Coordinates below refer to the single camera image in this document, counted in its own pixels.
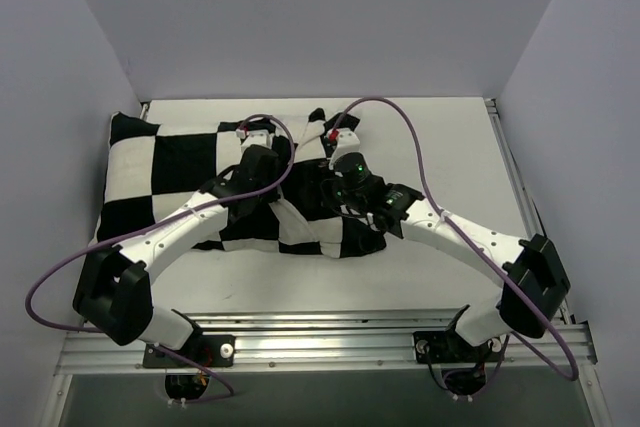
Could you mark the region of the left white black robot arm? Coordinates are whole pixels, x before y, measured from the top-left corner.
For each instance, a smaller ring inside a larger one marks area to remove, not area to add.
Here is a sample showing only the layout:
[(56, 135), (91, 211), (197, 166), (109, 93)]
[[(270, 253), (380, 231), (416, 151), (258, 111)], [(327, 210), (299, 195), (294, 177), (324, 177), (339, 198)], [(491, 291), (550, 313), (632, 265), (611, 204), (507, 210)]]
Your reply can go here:
[(284, 167), (278, 154), (252, 145), (231, 177), (202, 185), (186, 203), (151, 230), (123, 237), (86, 255), (73, 308), (116, 344), (135, 340), (180, 350), (196, 337), (186, 316), (156, 306), (152, 284), (180, 256), (275, 198), (267, 186)]

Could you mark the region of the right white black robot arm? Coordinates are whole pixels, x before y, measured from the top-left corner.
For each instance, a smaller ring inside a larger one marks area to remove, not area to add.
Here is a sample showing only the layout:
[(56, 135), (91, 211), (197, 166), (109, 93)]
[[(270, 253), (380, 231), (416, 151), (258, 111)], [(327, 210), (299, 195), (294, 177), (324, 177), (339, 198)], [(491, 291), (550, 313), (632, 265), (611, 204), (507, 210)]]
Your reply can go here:
[(419, 191), (373, 174), (359, 152), (333, 155), (325, 191), (341, 213), (373, 231), (432, 247), (486, 276), (501, 293), (464, 307), (451, 322), (455, 338), (477, 347), (516, 333), (544, 335), (570, 290), (554, 243), (506, 235), (435, 209)]

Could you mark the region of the black white checkered pillowcase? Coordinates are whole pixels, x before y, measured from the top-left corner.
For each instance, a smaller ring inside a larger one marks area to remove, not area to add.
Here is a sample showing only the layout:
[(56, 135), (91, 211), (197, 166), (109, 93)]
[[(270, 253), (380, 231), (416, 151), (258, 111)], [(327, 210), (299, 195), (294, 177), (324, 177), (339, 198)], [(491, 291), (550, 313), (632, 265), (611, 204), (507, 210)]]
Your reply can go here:
[[(321, 189), (330, 175), (330, 151), (323, 144), (338, 123), (355, 130), (359, 114), (341, 117), (321, 108), (301, 116), (282, 116), (285, 130), (266, 119), (249, 123), (273, 138), (292, 171), (279, 188), (280, 198), (202, 242), (198, 250), (252, 249), (329, 258), (363, 257), (386, 247), (383, 234), (361, 221), (325, 207)], [(111, 119), (104, 202), (97, 242), (155, 224), (184, 204), (206, 181), (240, 161), (235, 122), (194, 126), (153, 124), (116, 113)]]

